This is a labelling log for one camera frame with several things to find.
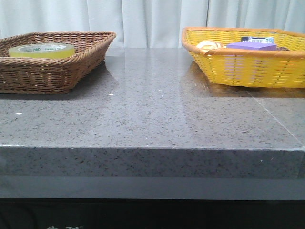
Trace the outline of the dark jar with label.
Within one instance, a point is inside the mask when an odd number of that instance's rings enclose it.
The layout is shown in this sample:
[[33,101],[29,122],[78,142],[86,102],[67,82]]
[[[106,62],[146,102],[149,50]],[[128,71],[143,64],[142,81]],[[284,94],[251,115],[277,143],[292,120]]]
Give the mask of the dark jar with label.
[[255,42],[264,44],[274,44],[273,37],[253,37],[253,36],[243,36],[241,37],[241,42]]

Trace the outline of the yellow-green tape roll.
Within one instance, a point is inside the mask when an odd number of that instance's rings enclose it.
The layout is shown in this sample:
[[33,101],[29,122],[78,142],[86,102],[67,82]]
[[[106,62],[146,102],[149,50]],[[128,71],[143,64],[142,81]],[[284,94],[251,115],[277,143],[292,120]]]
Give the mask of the yellow-green tape roll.
[[35,43],[16,46],[8,49],[10,57],[69,58],[75,54],[73,45],[66,43]]

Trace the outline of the purple foam cube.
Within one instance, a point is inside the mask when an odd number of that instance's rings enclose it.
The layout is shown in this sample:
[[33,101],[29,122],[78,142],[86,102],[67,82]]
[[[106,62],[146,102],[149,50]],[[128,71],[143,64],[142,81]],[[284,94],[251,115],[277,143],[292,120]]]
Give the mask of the purple foam cube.
[[226,45],[226,48],[243,50],[276,51],[277,45],[261,42],[233,42]]

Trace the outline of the brown toy lion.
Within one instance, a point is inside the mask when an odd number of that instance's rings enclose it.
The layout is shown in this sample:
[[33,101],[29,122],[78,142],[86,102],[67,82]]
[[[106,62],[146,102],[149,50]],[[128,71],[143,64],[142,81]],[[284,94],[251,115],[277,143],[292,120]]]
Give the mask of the brown toy lion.
[[288,48],[286,47],[277,47],[276,49],[277,51],[290,51]]

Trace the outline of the yellow woven basket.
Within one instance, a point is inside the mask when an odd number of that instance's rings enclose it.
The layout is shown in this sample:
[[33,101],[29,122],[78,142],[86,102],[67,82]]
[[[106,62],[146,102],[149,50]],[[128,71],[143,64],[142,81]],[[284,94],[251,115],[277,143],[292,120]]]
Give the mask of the yellow woven basket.
[[[284,51],[255,51],[228,47],[204,51],[202,41],[228,45],[244,36],[273,37]],[[213,83],[229,86],[303,88],[305,35],[280,29],[185,27],[182,46]]]

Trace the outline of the white curtain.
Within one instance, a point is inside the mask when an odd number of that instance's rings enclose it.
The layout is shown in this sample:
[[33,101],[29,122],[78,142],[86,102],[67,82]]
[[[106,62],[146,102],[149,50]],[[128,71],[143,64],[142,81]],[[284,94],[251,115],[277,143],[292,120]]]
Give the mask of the white curtain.
[[2,38],[113,31],[114,48],[180,48],[184,27],[305,31],[302,0],[3,0]]

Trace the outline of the croissant bread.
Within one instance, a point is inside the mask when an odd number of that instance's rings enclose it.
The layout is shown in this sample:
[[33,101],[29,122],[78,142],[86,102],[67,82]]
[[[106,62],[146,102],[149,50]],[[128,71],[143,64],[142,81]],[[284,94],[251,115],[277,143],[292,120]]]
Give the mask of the croissant bread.
[[214,50],[219,48],[225,48],[225,46],[220,42],[215,41],[201,41],[196,45],[200,50]]

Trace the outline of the brown wicker basket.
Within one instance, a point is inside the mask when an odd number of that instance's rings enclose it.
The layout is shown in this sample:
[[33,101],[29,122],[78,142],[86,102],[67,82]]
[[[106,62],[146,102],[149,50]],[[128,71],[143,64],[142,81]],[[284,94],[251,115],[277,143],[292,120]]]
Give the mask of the brown wicker basket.
[[[64,94],[101,62],[116,38],[112,31],[31,32],[2,38],[0,41],[0,91],[13,94]],[[58,42],[75,48],[64,59],[15,58],[8,49],[14,46]]]

